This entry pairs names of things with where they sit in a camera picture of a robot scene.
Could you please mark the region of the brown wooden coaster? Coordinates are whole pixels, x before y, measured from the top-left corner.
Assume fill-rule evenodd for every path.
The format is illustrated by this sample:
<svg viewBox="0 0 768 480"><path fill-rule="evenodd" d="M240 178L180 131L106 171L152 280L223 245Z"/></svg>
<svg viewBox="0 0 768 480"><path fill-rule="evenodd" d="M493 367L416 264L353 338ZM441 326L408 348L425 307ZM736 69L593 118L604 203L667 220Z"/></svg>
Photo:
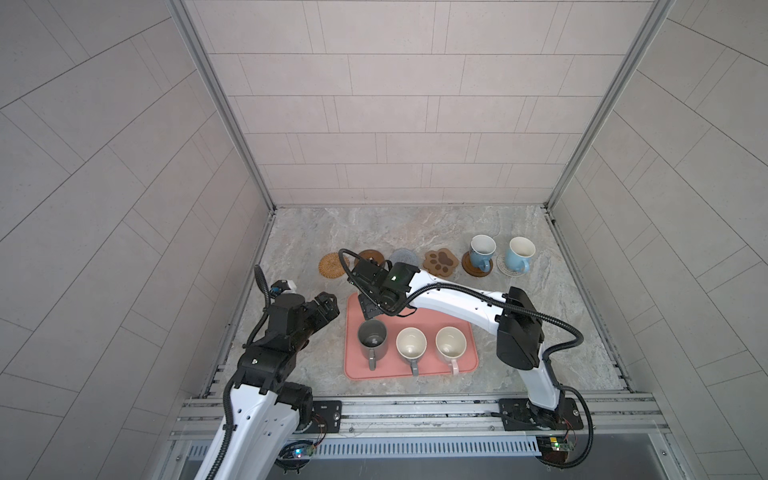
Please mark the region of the brown wooden coaster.
<svg viewBox="0 0 768 480"><path fill-rule="evenodd" d="M380 251L378 251L378 250L374 250L374 249L363 250L363 251L361 251L359 253L359 256L362 259L364 259L366 261L369 261L369 262L373 262L373 263L375 263L375 264L377 264L379 266L381 266L381 265L383 265L385 263L384 255Z"/></svg>
<svg viewBox="0 0 768 480"><path fill-rule="evenodd" d="M471 252L467 251L462 256L461 265L462 265L462 268L464 269L464 271L467 274L469 274L469 275L471 275L473 277L483 278L483 277L488 276L492 272L493 267L494 267L494 262L493 262L493 260L490 260L489 261L489 270L487 272L484 272L481 269L475 267L471 263Z"/></svg>

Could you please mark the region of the woven rattan coaster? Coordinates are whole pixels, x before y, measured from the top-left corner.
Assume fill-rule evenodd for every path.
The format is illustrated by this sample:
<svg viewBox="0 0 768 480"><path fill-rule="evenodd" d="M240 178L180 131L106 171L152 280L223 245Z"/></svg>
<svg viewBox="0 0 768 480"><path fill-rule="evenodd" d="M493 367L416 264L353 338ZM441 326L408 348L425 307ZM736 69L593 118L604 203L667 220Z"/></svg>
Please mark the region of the woven rattan coaster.
<svg viewBox="0 0 768 480"><path fill-rule="evenodd" d="M332 252L321 258L318 272L324 278L337 279L346 275L345 267L349 267L348 260L337 252Z"/></svg>

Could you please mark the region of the blue woven round coaster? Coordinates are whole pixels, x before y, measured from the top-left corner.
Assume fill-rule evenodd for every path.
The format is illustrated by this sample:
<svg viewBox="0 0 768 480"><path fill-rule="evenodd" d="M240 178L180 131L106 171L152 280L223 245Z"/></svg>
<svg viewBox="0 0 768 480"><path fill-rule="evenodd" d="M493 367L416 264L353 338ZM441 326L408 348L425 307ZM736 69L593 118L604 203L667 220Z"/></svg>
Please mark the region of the blue woven round coaster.
<svg viewBox="0 0 768 480"><path fill-rule="evenodd" d="M399 248L392 252L389 260L395 263L404 263L415 267L420 267L422 260L414 251L406 248Z"/></svg>

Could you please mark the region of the dark grey mug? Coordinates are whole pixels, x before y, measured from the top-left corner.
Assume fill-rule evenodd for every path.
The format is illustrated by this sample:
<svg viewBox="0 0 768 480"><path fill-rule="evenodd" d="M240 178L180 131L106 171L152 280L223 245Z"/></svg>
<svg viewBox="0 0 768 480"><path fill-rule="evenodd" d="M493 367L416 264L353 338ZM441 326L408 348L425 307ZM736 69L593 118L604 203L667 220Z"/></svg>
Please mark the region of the dark grey mug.
<svg viewBox="0 0 768 480"><path fill-rule="evenodd" d="M387 326L380 320L364 320L358 328L357 338L369 370L375 371L388 352Z"/></svg>

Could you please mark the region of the cork paw print coaster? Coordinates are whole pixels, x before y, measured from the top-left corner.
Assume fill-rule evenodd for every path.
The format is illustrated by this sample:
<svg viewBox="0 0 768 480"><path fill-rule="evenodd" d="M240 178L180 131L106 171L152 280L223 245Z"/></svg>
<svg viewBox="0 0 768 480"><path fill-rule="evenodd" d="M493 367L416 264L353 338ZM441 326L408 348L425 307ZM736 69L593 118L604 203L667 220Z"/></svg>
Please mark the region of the cork paw print coaster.
<svg viewBox="0 0 768 480"><path fill-rule="evenodd" d="M448 249L429 250L424 257L423 268L431 275L439 278L449 278L453 275L460 262Z"/></svg>

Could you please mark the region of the blue floral mug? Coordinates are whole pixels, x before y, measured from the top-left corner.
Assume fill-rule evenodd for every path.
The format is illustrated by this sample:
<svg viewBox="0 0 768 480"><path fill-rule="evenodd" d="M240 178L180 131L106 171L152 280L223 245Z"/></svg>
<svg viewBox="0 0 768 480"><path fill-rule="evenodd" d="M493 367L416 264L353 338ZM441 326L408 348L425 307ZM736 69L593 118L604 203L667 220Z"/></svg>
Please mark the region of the blue floral mug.
<svg viewBox="0 0 768 480"><path fill-rule="evenodd" d="M495 240L484 234L475 235L470 242L470 264L483 274L492 270L492 257L496 251Z"/></svg>

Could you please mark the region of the light blue mug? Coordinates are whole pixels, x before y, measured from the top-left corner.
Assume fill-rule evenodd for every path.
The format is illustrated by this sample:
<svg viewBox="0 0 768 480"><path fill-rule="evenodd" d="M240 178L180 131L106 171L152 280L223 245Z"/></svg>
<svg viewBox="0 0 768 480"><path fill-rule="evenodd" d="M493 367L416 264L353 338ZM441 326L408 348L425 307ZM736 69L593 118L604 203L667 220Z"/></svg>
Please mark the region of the light blue mug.
<svg viewBox="0 0 768 480"><path fill-rule="evenodd" d="M535 254L536 246L530 239L514 237L508 244L504 264L513 275L524 275L530 271L530 262Z"/></svg>

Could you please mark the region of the multicolour woven round coaster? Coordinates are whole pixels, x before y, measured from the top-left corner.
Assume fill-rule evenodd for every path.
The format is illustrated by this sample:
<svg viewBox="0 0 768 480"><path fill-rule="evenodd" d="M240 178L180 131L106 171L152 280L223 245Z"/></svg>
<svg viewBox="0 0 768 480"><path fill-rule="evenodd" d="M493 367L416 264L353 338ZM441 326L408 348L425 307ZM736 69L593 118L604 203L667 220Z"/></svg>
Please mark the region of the multicolour woven round coaster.
<svg viewBox="0 0 768 480"><path fill-rule="evenodd" d="M514 259L512 261L512 267L507 265L505 259L498 259L499 271L508 277L520 277L530 272L530 264L527 259Z"/></svg>

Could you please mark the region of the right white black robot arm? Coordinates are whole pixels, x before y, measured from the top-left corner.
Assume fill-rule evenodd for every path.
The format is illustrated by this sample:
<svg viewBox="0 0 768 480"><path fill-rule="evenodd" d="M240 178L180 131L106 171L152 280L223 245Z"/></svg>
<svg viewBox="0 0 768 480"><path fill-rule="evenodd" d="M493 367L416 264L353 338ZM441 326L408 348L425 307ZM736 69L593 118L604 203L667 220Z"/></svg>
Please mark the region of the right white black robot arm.
<svg viewBox="0 0 768 480"><path fill-rule="evenodd" d="M438 277L407 263L377 263L342 248L338 258L347 281L358 290L365 320L405 318L434 311L478 326L496 337L496 356L517 370L527 399L503 399L496 413L511 431L587 429L586 444L573 460L545 447L539 462L561 470L581 465L594 444L594 422L583 395L561 383L550 356L580 346L583 334L571 324L535 309L526 292L486 292Z"/></svg>

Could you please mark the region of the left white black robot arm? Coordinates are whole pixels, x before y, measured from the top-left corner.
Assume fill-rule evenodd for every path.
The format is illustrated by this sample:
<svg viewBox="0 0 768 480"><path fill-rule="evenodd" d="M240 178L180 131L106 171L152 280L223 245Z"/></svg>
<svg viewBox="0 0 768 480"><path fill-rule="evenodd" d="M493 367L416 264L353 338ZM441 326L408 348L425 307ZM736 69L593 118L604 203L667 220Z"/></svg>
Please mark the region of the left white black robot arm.
<svg viewBox="0 0 768 480"><path fill-rule="evenodd" d="M313 411L312 389L288 377L310 337L339 316L337 297L322 292L307 301L291 281L268 285L260 266L254 278L265 306L225 384L223 420L198 479L264 479L275 465L299 471L322 440L289 438L313 422L329 431Z"/></svg>

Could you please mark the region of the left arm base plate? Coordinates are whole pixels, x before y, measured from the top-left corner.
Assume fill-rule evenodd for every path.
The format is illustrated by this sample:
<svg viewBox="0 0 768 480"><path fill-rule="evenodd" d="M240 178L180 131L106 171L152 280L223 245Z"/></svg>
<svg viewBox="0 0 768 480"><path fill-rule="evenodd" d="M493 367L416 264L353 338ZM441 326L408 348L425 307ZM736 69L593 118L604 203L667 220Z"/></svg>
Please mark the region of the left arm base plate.
<svg viewBox="0 0 768 480"><path fill-rule="evenodd" d="M298 409L299 424L295 434L335 434L340 431L343 403L339 400L315 400L312 406Z"/></svg>

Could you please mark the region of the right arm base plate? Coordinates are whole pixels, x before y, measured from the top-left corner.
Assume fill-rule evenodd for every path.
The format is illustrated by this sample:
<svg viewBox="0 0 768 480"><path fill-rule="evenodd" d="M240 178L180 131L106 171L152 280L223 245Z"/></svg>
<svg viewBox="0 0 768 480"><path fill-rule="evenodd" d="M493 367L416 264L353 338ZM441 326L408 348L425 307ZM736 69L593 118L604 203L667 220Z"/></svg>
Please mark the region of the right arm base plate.
<svg viewBox="0 0 768 480"><path fill-rule="evenodd" d="M532 405L527 398L503 398L498 401L499 416L505 431L582 430L584 417L579 403L565 397L551 411Z"/></svg>

